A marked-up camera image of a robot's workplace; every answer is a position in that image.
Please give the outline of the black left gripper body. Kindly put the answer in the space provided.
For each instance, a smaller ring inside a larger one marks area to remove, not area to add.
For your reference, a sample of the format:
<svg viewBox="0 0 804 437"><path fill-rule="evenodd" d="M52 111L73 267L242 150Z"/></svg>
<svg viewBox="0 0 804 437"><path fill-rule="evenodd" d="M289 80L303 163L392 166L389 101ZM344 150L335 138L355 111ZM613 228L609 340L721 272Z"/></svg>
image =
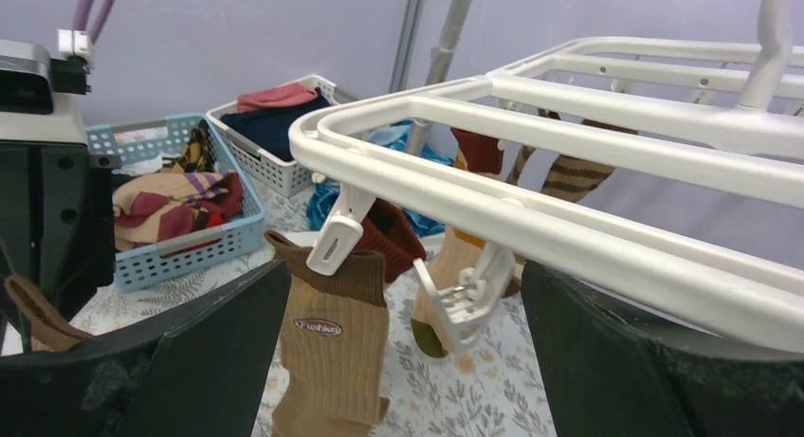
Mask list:
<svg viewBox="0 0 804 437"><path fill-rule="evenodd" d="M1 143L1 276L39 287L73 319L116 268L117 155L66 143Z"/></svg>

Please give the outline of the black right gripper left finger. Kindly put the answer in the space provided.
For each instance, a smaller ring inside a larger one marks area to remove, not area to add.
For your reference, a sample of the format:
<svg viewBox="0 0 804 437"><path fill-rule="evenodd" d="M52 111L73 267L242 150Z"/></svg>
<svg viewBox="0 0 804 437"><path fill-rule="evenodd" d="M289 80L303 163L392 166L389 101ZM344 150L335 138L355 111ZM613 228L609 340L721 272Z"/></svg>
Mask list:
<svg viewBox="0 0 804 437"><path fill-rule="evenodd" d="M5 436L248 436L290 273L272 261L61 352L1 360Z"/></svg>

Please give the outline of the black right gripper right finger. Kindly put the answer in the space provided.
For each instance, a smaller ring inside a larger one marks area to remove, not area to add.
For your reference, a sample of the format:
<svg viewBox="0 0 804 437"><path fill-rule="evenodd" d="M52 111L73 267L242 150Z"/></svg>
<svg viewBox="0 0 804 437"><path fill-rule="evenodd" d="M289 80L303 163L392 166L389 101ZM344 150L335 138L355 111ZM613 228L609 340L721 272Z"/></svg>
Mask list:
<svg viewBox="0 0 804 437"><path fill-rule="evenodd" d="M799 436L803 357L716 337L535 262L521 298L560 436Z"/></svg>

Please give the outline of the tan brown cuff sock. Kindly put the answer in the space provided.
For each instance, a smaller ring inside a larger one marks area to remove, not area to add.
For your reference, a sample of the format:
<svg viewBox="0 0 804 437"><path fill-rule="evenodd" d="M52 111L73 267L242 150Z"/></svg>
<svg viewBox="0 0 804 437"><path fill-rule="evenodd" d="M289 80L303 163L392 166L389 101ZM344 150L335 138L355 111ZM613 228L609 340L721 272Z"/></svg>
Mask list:
<svg viewBox="0 0 804 437"><path fill-rule="evenodd" d="M94 336L72 326L29 280L12 275L4 287L14 308L30 324L34 351L61 352Z"/></svg>
<svg viewBox="0 0 804 437"><path fill-rule="evenodd" d="M280 333L289 383L274 409L275 436L366 436L389 406L380 393L390 315L383 256L350 254L332 276L309 269L309 248L269 231L291 285Z"/></svg>

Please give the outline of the red cuff multicolour sock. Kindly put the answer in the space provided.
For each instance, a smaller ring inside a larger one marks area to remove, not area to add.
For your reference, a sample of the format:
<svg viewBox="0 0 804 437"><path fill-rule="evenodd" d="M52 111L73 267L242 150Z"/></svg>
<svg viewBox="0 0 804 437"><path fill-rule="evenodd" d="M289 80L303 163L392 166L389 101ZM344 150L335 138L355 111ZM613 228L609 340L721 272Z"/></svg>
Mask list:
<svg viewBox="0 0 804 437"><path fill-rule="evenodd" d="M395 205L376 199L361 225L363 234L356 249L382 255L386 284L393 283L410 270L414 260L427 259L427 251L412 230L405 213Z"/></svg>
<svg viewBox="0 0 804 437"><path fill-rule="evenodd" d="M457 169L495 180L500 178L503 151L498 148L496 138L454 127L450 131L458 143L455 156ZM459 272L476 264L483 247L484 240L451 227L446 228L445 241L440 251L427 265L435 287L441 290L456 285ZM443 358L458 352L422 286L417 289L411 310L411 331L415 343L424 355Z"/></svg>

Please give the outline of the brown striped sock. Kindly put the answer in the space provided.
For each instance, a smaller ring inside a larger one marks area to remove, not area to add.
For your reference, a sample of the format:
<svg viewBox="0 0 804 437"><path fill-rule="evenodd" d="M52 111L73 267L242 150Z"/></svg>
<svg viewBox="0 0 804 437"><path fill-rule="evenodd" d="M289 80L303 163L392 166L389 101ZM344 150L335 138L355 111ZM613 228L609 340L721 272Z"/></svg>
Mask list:
<svg viewBox="0 0 804 437"><path fill-rule="evenodd" d="M538 115L543 118L552 118L560 120L559 113L555 111L548 111L542 108L538 109ZM509 172L505 182L512 185L517 185L520 181L521 174L527 164L528 159L536 149L527 145L521 145L518 155L514 161L511 171Z"/></svg>
<svg viewBox="0 0 804 437"><path fill-rule="evenodd" d="M575 203L597 189L615 167L586 159L559 155L548 171L540 192Z"/></svg>

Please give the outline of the silver white drying rack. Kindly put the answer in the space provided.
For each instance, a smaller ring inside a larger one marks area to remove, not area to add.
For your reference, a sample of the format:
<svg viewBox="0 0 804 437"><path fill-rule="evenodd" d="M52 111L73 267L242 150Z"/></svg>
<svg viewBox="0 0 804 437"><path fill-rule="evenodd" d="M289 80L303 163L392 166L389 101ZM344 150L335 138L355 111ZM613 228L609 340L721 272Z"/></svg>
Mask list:
<svg viewBox="0 0 804 437"><path fill-rule="evenodd" d="M439 43L431 50L429 73L426 85L434 85L447 79L455 49L470 10L472 0L451 0L447 17L442 27ZM405 152L420 155L428 139L431 121L414 118L411 122Z"/></svg>

